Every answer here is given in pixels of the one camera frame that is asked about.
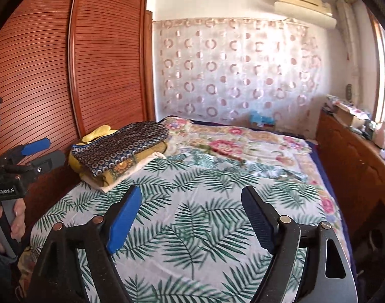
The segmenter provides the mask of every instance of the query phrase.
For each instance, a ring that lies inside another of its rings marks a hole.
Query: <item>stack of folded bedding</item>
[[[165,158],[168,134],[165,126],[153,121],[119,130],[103,125],[72,146],[69,165],[83,181],[108,192],[152,159]]]

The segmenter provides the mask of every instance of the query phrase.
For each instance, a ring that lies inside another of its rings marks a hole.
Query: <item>gray handle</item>
[[[0,218],[0,243],[6,250],[6,255],[12,259],[16,258],[19,247],[19,240],[11,238],[10,226],[15,219],[13,211],[16,199],[5,200],[2,202],[3,215]]]

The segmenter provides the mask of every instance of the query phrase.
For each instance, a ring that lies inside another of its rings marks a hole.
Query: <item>blue gripper pad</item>
[[[262,213],[257,202],[246,188],[242,190],[241,199],[244,211],[257,236],[258,242],[262,248],[265,248],[270,254],[274,254],[274,233],[266,216]]]
[[[106,246],[110,254],[114,254],[124,245],[141,204],[142,192],[139,187],[135,187],[110,228],[110,236]]]
[[[50,140],[48,138],[44,138],[36,142],[26,144],[21,150],[21,154],[23,156],[30,156],[38,152],[42,152],[43,150],[48,149],[49,147]]]

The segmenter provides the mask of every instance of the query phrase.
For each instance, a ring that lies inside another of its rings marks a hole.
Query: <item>mattress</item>
[[[247,185],[296,222],[328,220],[350,259],[338,206],[307,142],[177,117],[163,124],[170,132],[167,158],[152,160],[107,194],[83,182],[76,186],[34,226],[34,261],[54,223],[84,224],[130,185],[141,188],[142,206],[113,259],[134,302],[250,302],[271,256],[242,208]],[[295,298],[305,254],[298,251],[284,302]],[[84,250],[79,261],[90,300],[98,302]]]

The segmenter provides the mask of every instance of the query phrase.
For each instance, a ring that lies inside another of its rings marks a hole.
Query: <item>black circle-patterned blanket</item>
[[[165,140],[168,135],[165,126],[153,121],[131,123],[90,144],[74,144],[72,155],[97,176]]]

